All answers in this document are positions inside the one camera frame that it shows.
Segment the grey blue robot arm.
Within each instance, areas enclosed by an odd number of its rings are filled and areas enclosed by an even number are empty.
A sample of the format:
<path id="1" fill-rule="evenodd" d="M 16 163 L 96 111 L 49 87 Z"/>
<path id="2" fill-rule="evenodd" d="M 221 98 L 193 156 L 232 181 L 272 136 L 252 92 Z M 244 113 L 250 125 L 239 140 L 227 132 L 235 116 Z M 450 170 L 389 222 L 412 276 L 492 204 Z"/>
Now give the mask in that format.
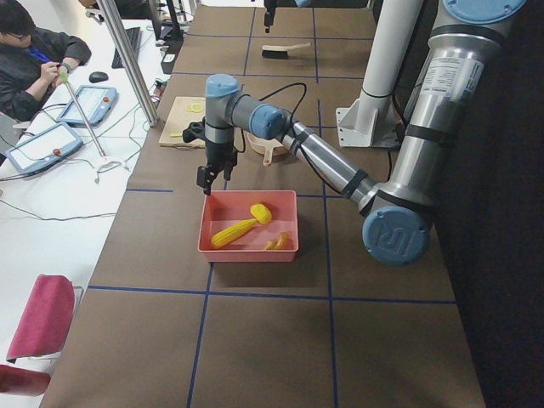
<path id="1" fill-rule="evenodd" d="M 489 59 L 512 26 L 520 1 L 440 1 L 428 39 L 429 51 L 407 105 L 405 131 L 395 131 L 394 89 L 422 10 L 419 1 L 382 4 L 360 96 L 337 110 L 343 147 L 396 148 L 388 181 L 378 183 L 340 151 L 284 110 L 244 93 L 230 75 L 210 76 L 205 115 L 190 124 L 184 140 L 205 144 L 207 163 L 197 183 L 209 193 L 218 175 L 237 163 L 236 130 L 276 140 L 311 168 L 363 216 L 362 241 L 379 262 L 415 263 L 428 249 L 435 185 L 465 111 Z"/>

